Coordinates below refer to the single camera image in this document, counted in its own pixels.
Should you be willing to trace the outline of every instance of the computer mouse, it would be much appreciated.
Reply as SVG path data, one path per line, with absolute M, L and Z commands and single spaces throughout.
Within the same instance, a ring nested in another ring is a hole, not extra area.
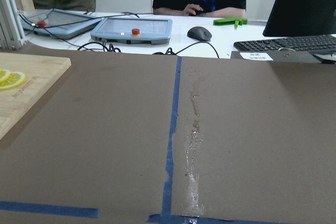
M 212 34 L 202 26 L 195 26 L 191 28 L 188 31 L 187 36 L 199 41 L 209 41 L 212 38 Z

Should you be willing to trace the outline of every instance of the red emergency stop button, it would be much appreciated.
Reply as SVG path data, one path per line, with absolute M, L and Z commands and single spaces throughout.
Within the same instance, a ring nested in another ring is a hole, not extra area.
M 138 29 L 138 28 L 132 29 L 132 35 L 133 36 L 140 36 L 140 29 Z
M 47 23 L 44 20 L 40 20 L 39 22 L 37 22 L 37 25 L 39 27 L 47 27 Z

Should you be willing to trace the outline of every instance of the green object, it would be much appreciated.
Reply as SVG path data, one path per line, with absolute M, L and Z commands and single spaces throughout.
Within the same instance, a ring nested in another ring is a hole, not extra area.
M 237 29 L 238 25 L 242 26 L 244 24 L 247 24 L 247 18 L 232 17 L 232 18 L 221 18 L 214 20 L 214 26 L 224 26 L 230 24 L 234 24 L 235 28 Z

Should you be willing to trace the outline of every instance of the monitor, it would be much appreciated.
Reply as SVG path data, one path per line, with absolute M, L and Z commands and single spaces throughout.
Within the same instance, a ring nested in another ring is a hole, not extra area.
M 263 35 L 299 37 L 336 34 L 336 0 L 275 0 Z

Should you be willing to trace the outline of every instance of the wooden cutting board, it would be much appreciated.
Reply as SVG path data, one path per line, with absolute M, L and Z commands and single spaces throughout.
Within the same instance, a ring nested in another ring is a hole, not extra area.
M 70 66 L 69 58 L 0 53 L 0 69 L 26 75 L 21 85 L 0 90 L 0 140 Z

